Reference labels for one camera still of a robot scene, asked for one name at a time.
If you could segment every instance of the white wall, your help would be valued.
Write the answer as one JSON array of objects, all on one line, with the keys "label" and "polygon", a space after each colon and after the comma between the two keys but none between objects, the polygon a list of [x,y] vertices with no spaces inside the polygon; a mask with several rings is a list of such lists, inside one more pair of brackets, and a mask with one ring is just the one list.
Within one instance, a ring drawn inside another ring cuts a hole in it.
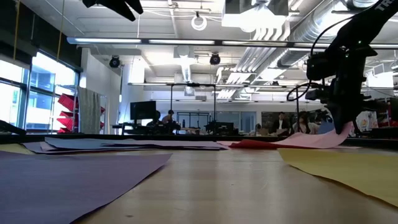
[{"label": "white wall", "polygon": [[[183,92],[173,92],[173,99],[182,99]],[[170,99],[169,91],[145,91],[144,101],[152,99]],[[320,103],[305,103],[299,104],[300,110],[317,110],[322,108],[323,105]],[[156,108],[162,114],[167,113],[170,109],[169,101],[157,101]],[[186,101],[173,101],[173,110],[175,111],[214,111],[214,103],[211,101],[207,102],[186,102]],[[261,122],[261,112],[295,112],[296,104],[294,103],[216,103],[217,111],[250,111],[256,112],[256,122]]]},{"label": "white wall", "polygon": [[80,86],[107,97],[105,133],[113,134],[112,124],[116,124],[119,109],[121,77],[98,61],[84,48],[81,56]]}]

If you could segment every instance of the red paper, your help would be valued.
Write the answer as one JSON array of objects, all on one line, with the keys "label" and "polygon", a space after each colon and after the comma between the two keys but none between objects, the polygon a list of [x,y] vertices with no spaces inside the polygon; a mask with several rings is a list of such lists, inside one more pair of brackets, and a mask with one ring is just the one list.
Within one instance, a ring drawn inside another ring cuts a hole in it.
[{"label": "red paper", "polygon": [[243,140],[239,143],[232,143],[231,148],[241,149],[277,149],[280,147],[300,148],[300,149],[329,149],[343,143],[348,137],[353,124],[347,123],[341,134],[336,134],[335,130],[326,134],[304,134],[295,133],[289,138],[277,142],[262,142],[255,140]]}]

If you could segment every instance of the ceiling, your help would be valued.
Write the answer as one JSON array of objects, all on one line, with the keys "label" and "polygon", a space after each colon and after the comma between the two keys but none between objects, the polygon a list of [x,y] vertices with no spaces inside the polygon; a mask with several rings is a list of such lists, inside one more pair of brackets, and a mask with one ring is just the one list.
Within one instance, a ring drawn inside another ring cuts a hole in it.
[{"label": "ceiling", "polygon": [[[61,12],[63,0],[21,0],[23,4],[31,8],[40,17],[51,23],[54,27],[61,29]],[[294,29],[300,20],[302,20],[315,6],[322,0],[303,0],[298,7],[298,12],[291,15],[290,28]],[[69,37],[130,37],[130,38],[178,38],[178,39],[252,39],[255,32],[247,33],[240,28],[223,27],[221,13],[223,12],[223,0],[151,0],[141,1],[143,7],[168,7],[169,4],[178,4],[179,8],[202,9],[208,12],[201,12],[201,15],[211,16],[214,20],[208,19],[208,25],[205,30],[198,31],[191,26],[192,17],[195,13],[174,11],[174,22],[169,10],[148,11],[142,15],[134,12],[136,21],[131,22],[115,12],[106,8],[87,9],[81,0],[65,0],[65,22],[63,23],[63,33]],[[388,22],[382,32],[377,36],[374,42],[398,42],[398,28],[396,22]],[[181,66],[165,64],[165,58],[172,58],[174,54],[173,46],[159,45],[96,45],[95,51],[106,63],[111,58],[107,55],[106,49],[141,49],[142,54],[147,59],[149,69],[146,69],[146,77],[151,80],[165,80],[173,78],[176,73],[181,73]],[[221,57],[222,65],[236,65],[244,55],[245,47],[194,47],[194,54],[197,58],[196,63],[191,65],[193,74],[216,75],[219,66],[209,64],[211,54],[218,52]],[[132,60],[132,57],[125,55],[123,60]],[[394,58],[394,52],[391,50],[379,51],[379,56],[370,58],[374,66],[378,60],[385,58]],[[277,77],[280,85],[297,85],[306,81],[305,67],[295,65]]]}]

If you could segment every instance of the desk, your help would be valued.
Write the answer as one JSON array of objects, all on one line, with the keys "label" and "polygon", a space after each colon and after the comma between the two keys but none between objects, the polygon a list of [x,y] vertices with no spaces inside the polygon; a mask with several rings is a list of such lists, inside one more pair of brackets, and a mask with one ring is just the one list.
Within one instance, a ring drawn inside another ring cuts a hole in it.
[{"label": "desk", "polygon": [[[0,150],[26,153],[17,144],[2,145]],[[372,149],[339,151],[394,154]],[[77,223],[324,224],[398,220],[398,208],[288,166],[277,151],[172,152],[163,169]]]}]

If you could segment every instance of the black robotic arm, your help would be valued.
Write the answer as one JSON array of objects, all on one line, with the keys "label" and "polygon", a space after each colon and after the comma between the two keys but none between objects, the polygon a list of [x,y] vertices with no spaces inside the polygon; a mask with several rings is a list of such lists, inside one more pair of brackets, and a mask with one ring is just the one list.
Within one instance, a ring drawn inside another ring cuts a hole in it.
[{"label": "black robotic arm", "polygon": [[307,62],[307,78],[322,80],[336,75],[330,86],[306,94],[308,100],[327,104],[338,134],[347,122],[364,110],[373,108],[361,94],[366,57],[377,53],[369,46],[383,25],[398,12],[398,0],[379,0],[344,25],[330,46],[320,54],[311,55]]}]

